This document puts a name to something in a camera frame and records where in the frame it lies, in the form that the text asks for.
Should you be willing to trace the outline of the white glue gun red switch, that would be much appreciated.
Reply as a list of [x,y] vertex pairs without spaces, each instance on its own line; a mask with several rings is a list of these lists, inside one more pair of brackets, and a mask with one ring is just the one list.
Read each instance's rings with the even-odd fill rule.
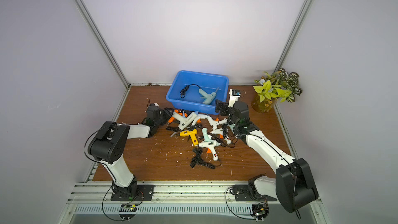
[[207,148],[208,150],[210,150],[210,152],[212,153],[214,161],[218,161],[218,155],[216,153],[215,148],[217,146],[219,146],[219,145],[220,145],[220,143],[218,143],[217,141],[212,141],[212,142],[211,141],[207,141],[207,142],[201,142],[201,143],[198,144],[199,147]]

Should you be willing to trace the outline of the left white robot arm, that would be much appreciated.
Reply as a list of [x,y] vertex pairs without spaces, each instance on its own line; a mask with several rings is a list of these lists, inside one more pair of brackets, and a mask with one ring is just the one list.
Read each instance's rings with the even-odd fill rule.
[[127,140],[153,137],[158,128],[171,118],[172,113],[171,108],[160,108],[153,103],[147,107],[146,117],[139,124],[106,121],[88,138],[84,148],[85,155],[108,171],[113,180],[114,193],[129,196],[137,194],[136,177],[123,157]]

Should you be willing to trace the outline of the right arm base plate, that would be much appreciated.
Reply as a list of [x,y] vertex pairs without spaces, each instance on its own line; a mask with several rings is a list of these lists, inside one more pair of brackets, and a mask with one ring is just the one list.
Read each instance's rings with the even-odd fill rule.
[[243,202],[243,201],[258,201],[258,202],[265,202],[271,201],[276,202],[277,199],[267,196],[261,195],[257,193],[254,188],[249,185],[234,185],[230,190],[229,193],[235,197],[235,201]]

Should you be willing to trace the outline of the mint green glue gun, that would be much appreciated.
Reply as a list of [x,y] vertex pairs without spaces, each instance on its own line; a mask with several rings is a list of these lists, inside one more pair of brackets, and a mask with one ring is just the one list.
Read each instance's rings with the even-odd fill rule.
[[217,88],[216,91],[212,92],[211,94],[208,94],[203,89],[200,88],[198,92],[201,95],[201,98],[204,99],[203,104],[210,105],[213,102],[213,100],[216,98],[218,90],[219,88]]

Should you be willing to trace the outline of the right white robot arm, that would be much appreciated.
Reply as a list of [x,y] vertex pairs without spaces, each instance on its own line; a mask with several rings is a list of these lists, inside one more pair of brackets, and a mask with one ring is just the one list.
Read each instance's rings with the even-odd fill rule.
[[275,173],[275,178],[260,176],[254,179],[255,193],[278,199],[289,213],[319,198],[309,163],[303,158],[295,159],[272,143],[250,120],[246,103],[237,100],[230,106],[216,100],[215,112],[227,116],[235,136],[256,151]]

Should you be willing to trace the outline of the large white glue gun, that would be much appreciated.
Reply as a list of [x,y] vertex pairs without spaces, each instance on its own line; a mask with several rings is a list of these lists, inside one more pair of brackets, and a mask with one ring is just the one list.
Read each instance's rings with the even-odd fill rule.
[[192,112],[188,117],[184,117],[179,114],[175,114],[175,119],[179,121],[178,128],[182,131],[184,130],[189,124],[191,124],[194,118],[197,116],[196,112]]

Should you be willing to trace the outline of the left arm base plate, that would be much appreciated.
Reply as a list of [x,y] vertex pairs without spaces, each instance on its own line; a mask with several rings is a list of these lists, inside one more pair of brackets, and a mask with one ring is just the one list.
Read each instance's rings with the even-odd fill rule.
[[154,193],[154,185],[137,185],[122,188],[113,186],[111,201],[151,201]]

